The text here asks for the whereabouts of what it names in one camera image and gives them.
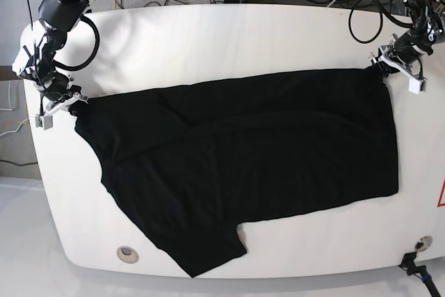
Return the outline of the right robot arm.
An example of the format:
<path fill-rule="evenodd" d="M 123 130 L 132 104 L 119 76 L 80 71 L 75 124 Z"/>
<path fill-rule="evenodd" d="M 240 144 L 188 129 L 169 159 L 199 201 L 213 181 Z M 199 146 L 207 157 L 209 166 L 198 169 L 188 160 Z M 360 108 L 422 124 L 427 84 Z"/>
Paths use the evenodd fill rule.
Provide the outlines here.
<path fill-rule="evenodd" d="M 13 72 L 21 79 L 32 81 L 41 99 L 49 100 L 49 109 L 40 107 L 38 117 L 43 120 L 71 104 L 87 98 L 78 86 L 71 86 L 72 78 L 60 70 L 77 72 L 92 63 L 99 50 L 100 37 L 96 25 L 86 16 L 91 0 L 42 0 L 36 21 L 31 21 L 31 33 L 21 46 L 12 64 Z M 89 57 L 79 65 L 65 65 L 55 60 L 56 52 L 67 42 L 67 34 L 79 23 L 87 24 L 95 37 Z"/>

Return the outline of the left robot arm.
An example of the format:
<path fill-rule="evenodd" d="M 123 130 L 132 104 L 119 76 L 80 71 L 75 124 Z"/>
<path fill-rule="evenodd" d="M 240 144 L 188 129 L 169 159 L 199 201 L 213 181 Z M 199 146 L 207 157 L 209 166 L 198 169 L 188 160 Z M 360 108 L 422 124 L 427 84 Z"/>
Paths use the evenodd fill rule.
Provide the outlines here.
<path fill-rule="evenodd" d="M 390 41 L 378 48 L 372 58 L 386 74 L 400 72 L 415 84 L 424 84 L 422 57 L 432 55 L 433 46 L 444 42 L 444 0 L 400 0 L 411 22 L 396 19 L 380 2 L 372 0 L 380 19 L 405 28 L 401 36 L 392 35 Z"/>

